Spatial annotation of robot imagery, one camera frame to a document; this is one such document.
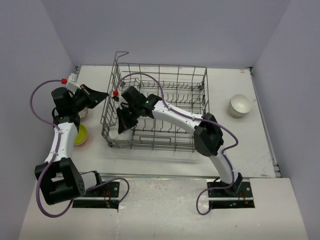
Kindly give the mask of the white bowl front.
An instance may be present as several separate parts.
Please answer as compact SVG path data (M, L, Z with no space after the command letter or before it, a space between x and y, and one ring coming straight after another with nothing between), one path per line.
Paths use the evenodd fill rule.
M108 139L117 141L127 141L130 140L132 136L132 131L127 130L122 133L118 133L117 130L110 130L108 133Z

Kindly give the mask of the white bowl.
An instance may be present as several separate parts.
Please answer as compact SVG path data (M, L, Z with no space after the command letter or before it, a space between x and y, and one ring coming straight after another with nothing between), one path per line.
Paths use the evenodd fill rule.
M252 102L243 94L232 96L228 105L242 114L248 114L252 110Z
M127 130L122 133L118 133L117 130L110 130L108 133L108 139L117 141L127 141L130 140L132 136L132 131Z

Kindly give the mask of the brown patterned bowl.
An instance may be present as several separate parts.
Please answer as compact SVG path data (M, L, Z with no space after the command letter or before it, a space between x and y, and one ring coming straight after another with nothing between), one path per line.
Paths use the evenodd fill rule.
M85 107L83 110L81 110L81 111L78 113L80 119L85 118L85 117L87 116L88 112L89 112L89 109L88 109L87 107Z

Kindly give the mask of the yellow-green bowl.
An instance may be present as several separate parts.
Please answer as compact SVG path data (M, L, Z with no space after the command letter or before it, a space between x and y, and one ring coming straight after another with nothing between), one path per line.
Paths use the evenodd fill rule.
M77 136L74 140L73 145L80 146L80 145L84 144L85 141L87 140L87 137L88 137L87 128L83 124L80 124L79 129L78 129L78 133L77 133Z

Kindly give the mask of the grey wire dish rack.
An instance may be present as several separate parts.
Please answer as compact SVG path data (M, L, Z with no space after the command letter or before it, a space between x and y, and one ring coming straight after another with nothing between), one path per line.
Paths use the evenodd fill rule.
M124 62L115 53L102 116L110 147L195 151L194 130L209 110L204 66Z

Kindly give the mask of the beige ceramic bowl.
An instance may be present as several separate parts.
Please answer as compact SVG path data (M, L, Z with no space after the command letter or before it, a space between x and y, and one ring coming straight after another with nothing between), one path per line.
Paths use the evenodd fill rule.
M233 118L242 118L244 117L246 114L243 114L241 112L238 112L236 110L234 110L232 107L228 106L228 113L230 114L230 116L232 116Z

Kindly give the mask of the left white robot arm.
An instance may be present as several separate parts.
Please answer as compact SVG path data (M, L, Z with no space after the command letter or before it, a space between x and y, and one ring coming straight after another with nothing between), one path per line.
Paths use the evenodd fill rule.
M95 170L80 174L72 161L72 152L80 128L80 111L95 108L109 95L82 84L75 92L58 87L51 96L55 104L50 122L54 139L48 157L34 169L37 188L48 205L82 197L86 191L97 197L104 190L100 174Z

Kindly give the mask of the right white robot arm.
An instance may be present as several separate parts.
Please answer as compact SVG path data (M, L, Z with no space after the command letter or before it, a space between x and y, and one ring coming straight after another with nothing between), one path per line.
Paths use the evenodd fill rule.
M119 134L136 127L140 117L179 127L192 135L195 150L211 160L218 171L224 193L233 197L241 191L243 177L229 160L226 153L228 148L224 146L223 132L227 129L217 123L214 115L182 110L155 94L145 96L133 86L126 89L118 101L116 114Z

